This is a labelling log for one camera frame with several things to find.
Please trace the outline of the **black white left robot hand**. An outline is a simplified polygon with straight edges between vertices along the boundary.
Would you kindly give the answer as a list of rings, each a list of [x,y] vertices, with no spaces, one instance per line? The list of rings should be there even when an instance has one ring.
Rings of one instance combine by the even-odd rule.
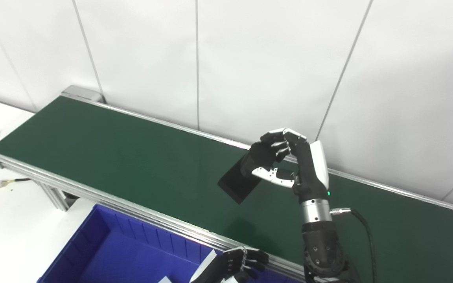
[[[190,278],[190,283],[247,283],[264,272],[269,255],[262,250],[239,246],[218,253],[212,250]]]

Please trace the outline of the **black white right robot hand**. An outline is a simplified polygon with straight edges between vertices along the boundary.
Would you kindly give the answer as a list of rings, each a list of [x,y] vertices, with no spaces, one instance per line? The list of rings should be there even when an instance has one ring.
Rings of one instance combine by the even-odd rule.
[[[277,162],[289,154],[296,157],[298,172],[293,191],[300,204],[311,199],[328,199],[329,174],[321,141],[309,143],[307,137],[290,128],[268,131],[260,141],[275,151]]]

